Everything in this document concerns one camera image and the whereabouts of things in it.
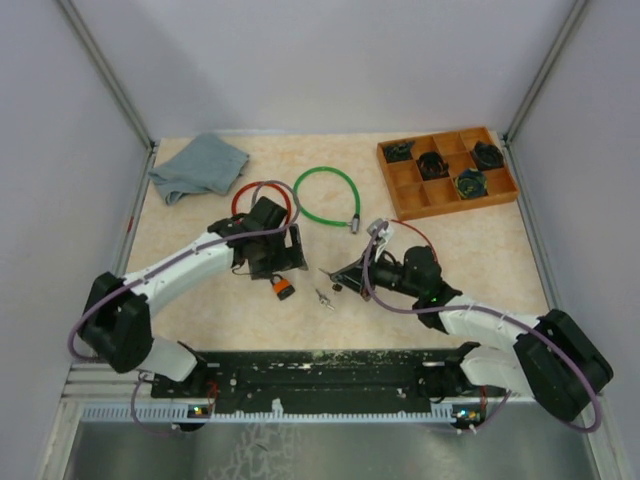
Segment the orange black padlock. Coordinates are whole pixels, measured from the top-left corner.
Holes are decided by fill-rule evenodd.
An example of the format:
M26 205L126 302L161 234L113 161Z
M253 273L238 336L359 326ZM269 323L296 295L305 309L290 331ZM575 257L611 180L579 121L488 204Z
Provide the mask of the orange black padlock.
M270 283L276 297L280 300L286 300L295 293L294 286L283 276L274 274L270 278Z

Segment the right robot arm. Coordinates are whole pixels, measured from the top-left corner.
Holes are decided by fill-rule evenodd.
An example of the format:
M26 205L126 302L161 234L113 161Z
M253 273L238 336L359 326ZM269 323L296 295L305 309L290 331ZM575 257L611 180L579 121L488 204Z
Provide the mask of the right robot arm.
M458 395L496 386L530 396L556 419L572 422L613 379L609 362L569 314L515 315L476 302L443 280L428 246L409 248L402 260L386 251L365 253L328 276L364 299L378 287L412 297L410 311L424 326L469 338L446 372Z

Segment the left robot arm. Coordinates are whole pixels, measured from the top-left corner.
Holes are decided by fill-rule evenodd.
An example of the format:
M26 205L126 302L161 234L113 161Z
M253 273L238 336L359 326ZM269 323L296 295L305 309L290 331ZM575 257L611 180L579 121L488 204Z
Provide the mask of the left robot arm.
M157 337L151 321L165 306L207 278L246 266L253 280L304 270L296 215L267 197L250 211L221 219L160 262L117 277L106 272L91 287L71 339L81 339L117 373L164 376L184 395L208 384L202 360L181 342Z

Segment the small silver key bunch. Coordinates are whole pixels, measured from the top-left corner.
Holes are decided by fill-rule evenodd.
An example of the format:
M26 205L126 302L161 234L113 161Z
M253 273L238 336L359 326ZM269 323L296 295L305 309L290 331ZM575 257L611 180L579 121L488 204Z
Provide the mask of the small silver key bunch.
M329 297L325 293L320 291L319 289L315 289L315 291L316 291L316 294L318 296L318 300L319 300L320 304L323 305L324 307L330 309L330 310L334 310L334 307L331 304L331 300L329 299Z

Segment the blue grey folded cloth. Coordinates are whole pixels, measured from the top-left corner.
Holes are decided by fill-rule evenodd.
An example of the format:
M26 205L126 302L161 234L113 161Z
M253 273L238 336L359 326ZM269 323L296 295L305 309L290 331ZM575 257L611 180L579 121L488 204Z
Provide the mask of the blue grey folded cloth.
M168 206L190 195L225 196L242 175L250 156L214 133L196 136L165 163L154 166L149 178Z

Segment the wooden compartment tray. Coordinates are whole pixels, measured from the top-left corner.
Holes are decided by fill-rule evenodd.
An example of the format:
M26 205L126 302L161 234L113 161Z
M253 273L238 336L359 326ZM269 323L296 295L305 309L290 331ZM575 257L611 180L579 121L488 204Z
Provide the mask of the wooden compartment tray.
M510 203L519 195L498 137L484 126L382 141L377 158L401 220Z

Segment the green black rolled sock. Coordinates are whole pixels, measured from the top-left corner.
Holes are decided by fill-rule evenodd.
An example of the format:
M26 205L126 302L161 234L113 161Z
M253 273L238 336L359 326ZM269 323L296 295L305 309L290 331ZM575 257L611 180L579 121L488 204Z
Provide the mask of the green black rolled sock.
M387 144L382 148L387 163L396 163L412 159L414 141L403 141Z

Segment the black orange rolled sock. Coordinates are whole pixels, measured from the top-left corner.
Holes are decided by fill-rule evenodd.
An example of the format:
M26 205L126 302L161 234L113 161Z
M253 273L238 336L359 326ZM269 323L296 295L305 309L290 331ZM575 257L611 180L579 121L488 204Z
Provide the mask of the black orange rolled sock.
M449 164L436 151L423 153L417 166L424 181L445 178L449 175Z

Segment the rolled dark sock in tray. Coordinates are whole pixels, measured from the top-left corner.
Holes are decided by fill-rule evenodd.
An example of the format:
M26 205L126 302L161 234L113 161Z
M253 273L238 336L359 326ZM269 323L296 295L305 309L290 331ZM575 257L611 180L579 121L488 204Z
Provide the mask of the rolled dark sock in tray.
M453 180L455 189L462 200L482 198L488 195L488 180L477 169L466 169Z

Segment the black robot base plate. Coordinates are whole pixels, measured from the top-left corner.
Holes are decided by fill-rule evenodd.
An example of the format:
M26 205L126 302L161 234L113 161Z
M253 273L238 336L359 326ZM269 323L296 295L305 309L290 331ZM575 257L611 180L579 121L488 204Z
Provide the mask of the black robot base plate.
M182 383L158 375L154 399L203 398L220 414L428 413L433 403L503 389L463 375L459 349L203 352Z

